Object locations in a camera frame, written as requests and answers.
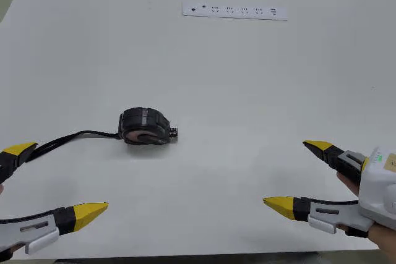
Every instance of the black cable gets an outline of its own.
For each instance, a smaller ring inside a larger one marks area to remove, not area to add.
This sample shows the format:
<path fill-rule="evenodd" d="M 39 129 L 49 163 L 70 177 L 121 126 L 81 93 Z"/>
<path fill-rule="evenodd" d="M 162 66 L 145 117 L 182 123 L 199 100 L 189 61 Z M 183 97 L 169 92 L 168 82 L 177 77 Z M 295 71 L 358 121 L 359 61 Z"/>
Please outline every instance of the black cable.
<path fill-rule="evenodd" d="M 26 160 L 26 162 L 29 162 L 31 160 L 37 159 L 38 157 L 47 154 L 48 152 L 55 150 L 56 148 L 60 147 L 61 145 L 64 145 L 67 142 L 70 142 L 73 138 L 76 138 L 79 135 L 82 134 L 95 134 L 99 135 L 102 137 L 109 137 L 109 138 L 115 138 L 115 139 L 120 139 L 119 135 L 117 133 L 106 133 L 106 132 L 100 132 L 100 131 L 91 131 L 91 130 L 83 130 L 76 132 L 74 134 L 70 134 L 67 136 L 60 137 L 58 139 L 52 140 L 38 148 L 36 148 L 33 153 L 29 156 L 29 158 Z"/>

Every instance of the white table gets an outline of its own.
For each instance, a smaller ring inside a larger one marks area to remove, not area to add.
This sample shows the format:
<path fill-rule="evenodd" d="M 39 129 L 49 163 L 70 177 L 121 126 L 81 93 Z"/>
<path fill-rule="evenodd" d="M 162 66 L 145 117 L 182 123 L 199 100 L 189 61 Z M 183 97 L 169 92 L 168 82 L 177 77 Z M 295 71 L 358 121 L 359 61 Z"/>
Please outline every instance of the white table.
<path fill-rule="evenodd" d="M 261 198 L 353 199 L 305 139 L 394 145 L 394 0 L 203 0 L 287 7 L 287 22 L 183 17 L 182 1 L 14 0 L 0 23 L 1 148 L 112 132 L 133 106 L 162 111 L 179 141 L 67 144 L 5 182 L 0 217 L 110 203 L 33 258 L 375 248 Z"/>

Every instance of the white power strip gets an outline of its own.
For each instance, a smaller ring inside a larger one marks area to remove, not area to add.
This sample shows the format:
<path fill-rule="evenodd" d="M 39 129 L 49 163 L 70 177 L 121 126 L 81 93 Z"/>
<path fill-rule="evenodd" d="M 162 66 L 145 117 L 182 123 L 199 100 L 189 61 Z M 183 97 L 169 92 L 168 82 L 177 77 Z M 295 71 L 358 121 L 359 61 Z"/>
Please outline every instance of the white power strip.
<path fill-rule="evenodd" d="M 285 8 L 264 6 L 220 6 L 209 3 L 183 3 L 183 15 L 234 19 L 287 20 Z"/>

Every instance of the human hand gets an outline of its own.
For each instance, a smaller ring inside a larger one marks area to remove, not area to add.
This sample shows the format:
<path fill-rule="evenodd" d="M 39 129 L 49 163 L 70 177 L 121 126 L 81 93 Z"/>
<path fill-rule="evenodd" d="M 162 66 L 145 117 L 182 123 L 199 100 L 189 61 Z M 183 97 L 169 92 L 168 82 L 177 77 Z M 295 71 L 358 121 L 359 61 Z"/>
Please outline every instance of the human hand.
<path fill-rule="evenodd" d="M 359 195 L 359 188 L 347 177 L 337 173 L 337 177 L 348 189 L 356 196 Z M 369 229 L 369 240 L 378 245 L 378 247 L 389 257 L 389 260 L 396 263 L 396 231 L 374 223 Z"/>

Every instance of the black tape measure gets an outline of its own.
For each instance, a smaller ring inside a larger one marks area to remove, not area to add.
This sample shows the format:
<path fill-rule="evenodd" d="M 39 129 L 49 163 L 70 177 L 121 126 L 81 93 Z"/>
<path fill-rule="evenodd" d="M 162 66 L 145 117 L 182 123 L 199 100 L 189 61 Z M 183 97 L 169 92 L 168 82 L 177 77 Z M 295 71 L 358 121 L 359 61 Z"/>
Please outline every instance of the black tape measure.
<path fill-rule="evenodd" d="M 60 137 L 38 148 L 28 157 L 26 162 L 34 160 L 54 150 L 82 134 L 94 134 L 102 137 L 123 139 L 131 145 L 164 145 L 178 136 L 177 128 L 171 128 L 169 121 L 156 109 L 131 108 L 119 117 L 118 133 L 83 130 Z"/>
<path fill-rule="evenodd" d="M 118 136 L 131 145 L 164 145 L 178 130 L 155 109 L 131 108 L 119 116 Z"/>

